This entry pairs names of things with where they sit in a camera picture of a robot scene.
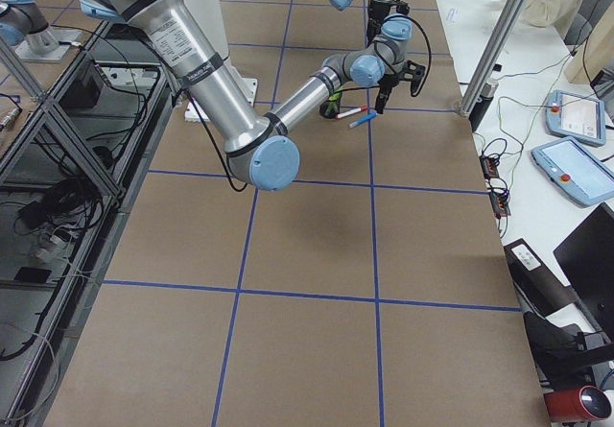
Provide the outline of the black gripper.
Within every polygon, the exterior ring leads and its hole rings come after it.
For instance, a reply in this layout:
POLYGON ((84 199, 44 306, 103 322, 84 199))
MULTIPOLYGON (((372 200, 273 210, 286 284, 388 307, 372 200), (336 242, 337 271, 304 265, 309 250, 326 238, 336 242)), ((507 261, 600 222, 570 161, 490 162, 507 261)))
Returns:
POLYGON ((398 74, 385 74, 378 82, 379 91, 376 98, 375 110, 378 114, 384 113, 392 90, 399 85, 398 74))
POLYGON ((370 2, 367 9, 366 37, 375 38, 381 31, 385 19, 390 14, 391 2, 370 2))

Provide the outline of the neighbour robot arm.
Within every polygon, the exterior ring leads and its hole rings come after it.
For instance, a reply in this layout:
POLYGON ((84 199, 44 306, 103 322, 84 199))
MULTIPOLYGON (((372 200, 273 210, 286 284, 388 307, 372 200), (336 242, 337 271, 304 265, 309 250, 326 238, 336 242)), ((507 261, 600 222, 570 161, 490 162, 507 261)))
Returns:
POLYGON ((1 0, 1 38, 8 45, 16 46, 48 28, 35 0, 1 0))

